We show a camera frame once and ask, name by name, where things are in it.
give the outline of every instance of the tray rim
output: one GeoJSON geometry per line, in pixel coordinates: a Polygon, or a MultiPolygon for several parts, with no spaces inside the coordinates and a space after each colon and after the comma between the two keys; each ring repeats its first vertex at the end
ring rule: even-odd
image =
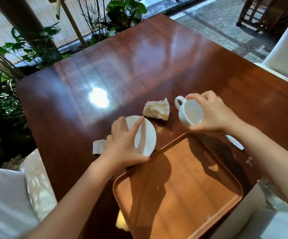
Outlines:
{"type": "MultiPolygon", "coordinates": [[[[161,149],[159,149],[158,151],[156,151],[155,153],[153,153],[150,157],[154,156],[155,154],[163,151],[166,147],[170,146],[173,143],[179,143],[180,141],[184,140],[186,137],[189,136],[194,136],[196,139],[198,139],[202,145],[212,154],[212,156],[214,156],[217,161],[226,169],[226,171],[230,174],[230,176],[233,178],[233,180],[235,181],[235,183],[239,186],[240,191],[241,191],[241,195],[235,195],[234,197],[238,197],[238,199],[236,201],[233,201],[232,204],[228,204],[223,206],[220,210],[218,210],[218,212],[215,215],[218,215],[218,217],[216,218],[215,215],[212,216],[212,218],[205,224],[203,224],[200,228],[198,228],[196,231],[194,231],[189,237],[187,237],[187,239],[198,239],[200,238],[204,233],[206,233],[216,222],[218,222],[226,213],[228,213],[231,209],[233,209],[243,198],[244,196],[244,190],[243,187],[241,185],[241,183],[235,178],[235,176],[230,172],[229,169],[227,169],[227,167],[222,163],[222,161],[212,152],[212,150],[210,150],[210,148],[202,141],[202,139],[194,132],[186,132],[183,133],[182,135],[180,135],[179,137],[175,138],[173,141],[171,141],[170,143],[166,144],[164,147],[162,147],[161,149]]],[[[118,198],[118,196],[116,195],[116,188],[117,186],[123,181],[125,180],[128,175],[128,173],[131,173],[130,171],[134,170],[136,167],[131,168],[130,170],[124,172],[123,174],[121,174],[120,176],[118,176],[116,178],[116,180],[113,183],[113,195],[115,197],[115,200],[118,204],[118,207],[124,217],[124,220],[130,230],[131,235],[133,236],[132,230],[133,228],[129,227],[129,222],[128,222],[128,218],[125,217],[124,212],[123,212],[123,206],[122,203],[120,201],[120,199],[118,198]]]]}

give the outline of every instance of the ceramic cup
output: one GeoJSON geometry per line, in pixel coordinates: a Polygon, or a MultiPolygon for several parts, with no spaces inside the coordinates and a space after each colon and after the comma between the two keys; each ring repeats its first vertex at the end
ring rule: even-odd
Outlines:
{"type": "Polygon", "coordinates": [[[179,111],[179,120],[187,128],[202,121],[203,110],[196,100],[186,100],[184,97],[178,96],[175,98],[175,106],[179,111]]]}

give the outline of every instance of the person's left hand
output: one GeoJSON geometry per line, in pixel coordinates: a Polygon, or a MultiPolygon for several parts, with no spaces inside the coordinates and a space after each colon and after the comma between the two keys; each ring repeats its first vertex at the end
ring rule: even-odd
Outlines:
{"type": "Polygon", "coordinates": [[[103,155],[110,158],[115,169],[121,169],[139,163],[150,161],[150,157],[143,156],[136,151],[135,135],[144,117],[140,117],[129,130],[125,117],[120,117],[112,124],[112,135],[106,138],[107,147],[103,155]]]}

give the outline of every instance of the dark pillar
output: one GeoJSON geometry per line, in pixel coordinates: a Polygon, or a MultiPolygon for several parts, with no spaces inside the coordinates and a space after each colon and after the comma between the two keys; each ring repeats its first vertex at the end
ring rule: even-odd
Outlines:
{"type": "MultiPolygon", "coordinates": [[[[37,47],[40,44],[40,42],[33,41],[35,39],[34,34],[26,33],[27,31],[43,32],[42,24],[26,0],[0,0],[0,12],[24,37],[28,44],[32,47],[37,47]]],[[[52,40],[48,42],[48,46],[56,48],[52,40]]]]}

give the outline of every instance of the hand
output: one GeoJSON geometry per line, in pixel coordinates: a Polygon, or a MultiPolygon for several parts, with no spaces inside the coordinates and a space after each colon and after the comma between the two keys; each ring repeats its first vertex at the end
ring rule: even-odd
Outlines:
{"type": "Polygon", "coordinates": [[[115,169],[121,169],[138,163],[146,163],[150,157],[143,156],[136,151],[135,135],[144,117],[139,118],[129,130],[125,117],[120,117],[112,124],[112,135],[106,138],[107,147],[103,154],[111,159],[115,169]]]}
{"type": "Polygon", "coordinates": [[[196,100],[203,109],[203,119],[200,123],[190,127],[192,131],[216,131],[230,134],[231,128],[242,122],[211,90],[201,95],[198,93],[189,94],[185,98],[196,100]]]}

